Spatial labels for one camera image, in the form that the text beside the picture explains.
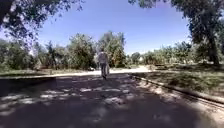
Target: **curb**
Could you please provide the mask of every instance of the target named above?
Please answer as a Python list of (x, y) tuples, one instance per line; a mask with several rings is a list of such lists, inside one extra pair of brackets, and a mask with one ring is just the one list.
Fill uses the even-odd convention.
[(208, 95), (208, 94), (205, 94), (205, 93), (196, 92), (196, 91), (190, 91), (188, 89), (184, 89), (184, 88), (180, 88), (180, 87), (172, 87), (172, 86), (168, 86), (165, 83), (159, 83), (159, 82), (155, 82), (155, 81), (152, 81), (152, 80), (148, 80), (148, 79), (137, 77), (137, 76), (133, 76), (133, 75), (129, 75), (129, 76), (131, 78), (139, 79), (139, 80), (142, 80), (142, 81), (147, 81), (147, 82), (155, 84), (157, 86), (168, 88), (170, 90), (175, 90), (177, 92), (180, 92), (180, 93), (183, 93), (183, 94), (195, 97), (195, 98), (201, 98), (203, 100), (207, 100), (207, 101), (210, 101), (210, 102), (215, 102), (215, 103), (224, 105), (224, 98), (221, 98), (221, 97), (211, 96), (211, 95)]

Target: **green lawn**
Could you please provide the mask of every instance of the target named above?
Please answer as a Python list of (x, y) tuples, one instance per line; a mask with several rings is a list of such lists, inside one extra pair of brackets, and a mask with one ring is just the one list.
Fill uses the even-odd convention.
[(65, 74), (65, 73), (77, 73), (80, 70), (66, 69), (66, 70), (51, 70), (44, 69), (40, 71), (34, 70), (9, 70), (0, 72), (0, 77), (32, 77), (32, 76), (43, 76), (43, 75), (53, 75), (53, 74)]
[(224, 96), (224, 73), (222, 72), (156, 71), (134, 75), (169, 86)]

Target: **asphalt road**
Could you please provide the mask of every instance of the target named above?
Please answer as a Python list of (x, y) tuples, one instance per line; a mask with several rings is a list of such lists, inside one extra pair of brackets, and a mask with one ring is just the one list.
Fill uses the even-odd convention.
[(0, 128), (218, 127), (183, 100), (138, 86), (125, 74), (58, 77), (0, 97)]

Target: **person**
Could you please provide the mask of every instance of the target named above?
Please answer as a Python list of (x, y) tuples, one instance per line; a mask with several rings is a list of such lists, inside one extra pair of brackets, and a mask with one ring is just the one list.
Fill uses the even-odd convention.
[(108, 55), (106, 52), (104, 52), (104, 49), (100, 50), (100, 53), (98, 54), (98, 63), (101, 69), (101, 76), (106, 79), (107, 74), (109, 73), (109, 60)]

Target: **sky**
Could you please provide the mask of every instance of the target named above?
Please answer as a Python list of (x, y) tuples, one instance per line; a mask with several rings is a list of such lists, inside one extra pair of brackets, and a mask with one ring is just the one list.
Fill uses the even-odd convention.
[(187, 20), (168, 3), (158, 3), (155, 8), (142, 9), (128, 0), (85, 0), (83, 10), (73, 6), (62, 17), (50, 17), (39, 31), (39, 42), (52, 41), (66, 46), (77, 33), (88, 34), (95, 41), (111, 30), (123, 32), (125, 52), (144, 53), (162, 46), (188, 41)]

